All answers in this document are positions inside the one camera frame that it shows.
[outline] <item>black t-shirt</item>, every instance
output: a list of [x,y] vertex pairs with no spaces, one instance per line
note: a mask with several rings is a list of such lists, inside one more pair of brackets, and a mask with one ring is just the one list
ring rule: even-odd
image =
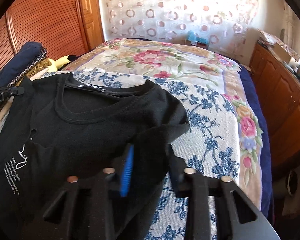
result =
[[128,197],[146,199],[167,172],[167,144],[189,129],[181,102],[149,80],[118,89],[69,73],[21,86],[0,133],[0,226],[10,239],[68,176],[97,174],[127,143],[135,148]]

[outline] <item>wooden cabinet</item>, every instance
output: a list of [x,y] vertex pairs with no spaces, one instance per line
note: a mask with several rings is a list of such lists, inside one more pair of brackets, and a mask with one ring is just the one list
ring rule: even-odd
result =
[[272,166],[277,167],[300,150],[300,82],[259,44],[250,68],[268,126]]

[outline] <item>floral bedspread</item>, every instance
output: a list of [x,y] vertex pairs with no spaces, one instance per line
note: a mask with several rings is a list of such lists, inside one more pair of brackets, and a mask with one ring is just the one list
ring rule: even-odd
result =
[[171,43],[114,39],[69,64],[66,70],[99,68],[119,72],[174,79],[213,89],[227,98],[237,117],[240,142],[239,186],[261,208],[262,148],[258,119],[245,97],[238,71],[240,66],[214,52]]
[[[56,73],[46,73],[42,77]],[[231,176],[238,184],[240,150],[235,112],[225,96],[211,88],[176,81],[150,78],[127,73],[108,73],[103,70],[80,70],[74,78],[83,83],[106,87],[132,87],[144,84],[146,79],[159,84],[185,107],[190,130],[173,141],[176,156],[186,160],[188,167],[205,176]],[[162,194],[145,239],[183,240],[186,226],[187,198],[176,198],[169,176],[165,177]],[[209,198],[211,238],[217,239],[216,215],[213,198]]]

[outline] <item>blue and white floral fabric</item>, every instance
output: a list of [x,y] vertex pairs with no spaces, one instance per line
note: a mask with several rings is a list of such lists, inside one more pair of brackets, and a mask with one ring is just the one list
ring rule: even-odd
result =
[[[43,77],[53,75],[46,73]],[[146,79],[160,85],[185,107],[190,130],[173,142],[176,156],[186,160],[205,176],[220,178],[231,176],[238,184],[239,140],[238,124],[230,102],[215,90],[173,79],[151,78],[122,73],[74,71],[74,78],[83,83],[106,87],[125,88],[144,84]],[[211,239],[216,236],[214,201],[209,199]],[[182,240],[185,235],[188,199],[176,198],[167,174],[146,240]]]

